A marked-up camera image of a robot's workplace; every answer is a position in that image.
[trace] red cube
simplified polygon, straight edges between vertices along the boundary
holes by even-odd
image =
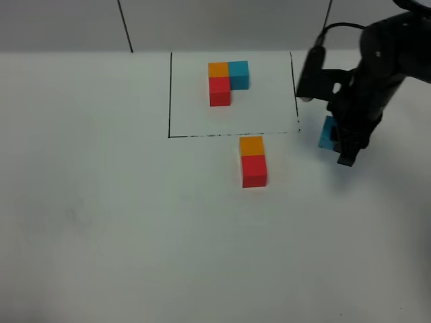
[[[265,155],[241,157],[242,187],[267,185],[267,162]]]
[[[230,80],[229,77],[209,78],[209,105],[230,105]]]

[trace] blue cube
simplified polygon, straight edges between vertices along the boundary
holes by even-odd
[[[248,72],[248,62],[229,62],[230,89],[249,89],[250,73]]]
[[[332,128],[336,126],[337,126],[337,122],[335,121],[334,117],[327,116],[325,119],[325,123],[323,125],[321,139],[319,141],[320,148],[336,151],[335,143],[331,140]]]

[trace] stacked blocks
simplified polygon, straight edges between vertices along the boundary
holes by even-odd
[[[337,133],[337,122],[332,116],[327,116],[323,125],[319,147],[331,151],[340,152]]]
[[[240,156],[242,187],[267,185],[267,163],[262,137],[241,137]]]
[[[229,106],[230,91],[249,89],[250,75],[248,62],[210,63],[209,77],[209,105]]]

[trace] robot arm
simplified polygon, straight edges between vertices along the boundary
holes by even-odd
[[[368,26],[360,41],[362,59],[352,71],[323,69],[324,36],[308,52],[296,95],[328,101],[337,124],[331,137],[338,163],[352,166],[405,77],[431,83],[431,21],[413,11]],[[334,94],[336,83],[341,89]]]

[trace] black cable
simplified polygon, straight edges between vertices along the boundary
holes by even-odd
[[[357,28],[364,30],[366,27],[358,24],[352,24],[350,22],[337,22],[335,24],[331,24],[329,26],[326,26],[322,29],[321,33],[319,34],[319,37],[316,39],[315,46],[322,46],[325,41],[325,36],[328,30],[335,28],[335,27],[351,27],[351,28]]]

